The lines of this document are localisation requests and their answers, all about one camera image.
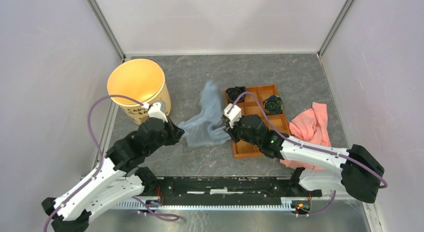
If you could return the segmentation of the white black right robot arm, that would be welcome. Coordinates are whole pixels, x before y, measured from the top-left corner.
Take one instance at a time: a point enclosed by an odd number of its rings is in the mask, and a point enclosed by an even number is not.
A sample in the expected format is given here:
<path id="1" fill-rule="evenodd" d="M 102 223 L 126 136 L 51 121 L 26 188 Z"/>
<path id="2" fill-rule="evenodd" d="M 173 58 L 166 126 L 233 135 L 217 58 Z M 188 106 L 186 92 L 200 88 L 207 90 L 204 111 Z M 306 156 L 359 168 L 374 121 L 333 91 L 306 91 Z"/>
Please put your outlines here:
<path id="1" fill-rule="evenodd" d="M 289 181 L 289 190 L 295 196 L 317 189 L 341 190 L 366 203 L 374 203 L 378 191 L 387 188 L 383 166 L 361 145 L 351 148 L 333 148 L 296 139 L 269 129 L 256 114 L 230 116 L 224 114 L 225 131 L 233 142 L 244 141 L 254 145 L 268 158 L 307 163 L 297 169 L 295 179 Z"/>

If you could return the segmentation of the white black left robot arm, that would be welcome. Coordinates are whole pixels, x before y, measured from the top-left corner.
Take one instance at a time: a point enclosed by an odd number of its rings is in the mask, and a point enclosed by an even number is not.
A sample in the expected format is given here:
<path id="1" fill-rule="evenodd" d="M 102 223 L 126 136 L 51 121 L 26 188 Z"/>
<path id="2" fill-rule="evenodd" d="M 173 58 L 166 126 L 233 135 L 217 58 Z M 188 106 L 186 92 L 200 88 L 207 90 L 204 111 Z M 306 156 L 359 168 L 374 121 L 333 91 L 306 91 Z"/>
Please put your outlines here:
<path id="1" fill-rule="evenodd" d="M 138 130 L 116 141 L 70 191 L 42 201 L 46 224 L 54 231 L 85 231 L 96 217 L 127 198 L 154 194 L 158 179 L 141 164 L 162 146 L 177 144 L 184 133 L 169 117 L 148 118 Z"/>

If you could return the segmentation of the yellow capybara trash bin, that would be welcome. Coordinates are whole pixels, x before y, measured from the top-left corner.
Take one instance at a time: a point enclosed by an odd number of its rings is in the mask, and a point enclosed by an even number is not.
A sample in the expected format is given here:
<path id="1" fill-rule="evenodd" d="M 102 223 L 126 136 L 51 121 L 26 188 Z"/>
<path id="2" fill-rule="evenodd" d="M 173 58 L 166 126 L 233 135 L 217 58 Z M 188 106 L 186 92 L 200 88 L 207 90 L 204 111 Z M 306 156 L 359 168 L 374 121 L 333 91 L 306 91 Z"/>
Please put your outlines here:
<path id="1" fill-rule="evenodd" d="M 107 81 L 108 94 L 133 122 L 140 125 L 148 118 L 150 104 L 162 100 L 165 114 L 171 111 L 171 99 L 165 74 L 156 62 L 149 59 L 133 59 L 119 65 Z"/>

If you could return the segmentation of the light blue plastic trash bag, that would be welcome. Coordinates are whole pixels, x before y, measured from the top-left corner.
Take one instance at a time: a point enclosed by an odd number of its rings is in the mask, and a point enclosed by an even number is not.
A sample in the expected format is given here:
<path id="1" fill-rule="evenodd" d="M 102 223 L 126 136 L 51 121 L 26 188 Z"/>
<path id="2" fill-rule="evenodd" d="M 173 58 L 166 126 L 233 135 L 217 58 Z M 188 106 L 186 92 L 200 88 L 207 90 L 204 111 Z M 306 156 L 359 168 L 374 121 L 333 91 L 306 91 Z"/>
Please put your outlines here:
<path id="1" fill-rule="evenodd" d="M 223 103 L 218 92 L 218 86 L 213 81 L 207 81 L 200 94 L 201 111 L 187 121 L 178 124 L 184 130 L 183 138 L 190 148 L 218 146 L 231 138 L 224 131 Z"/>

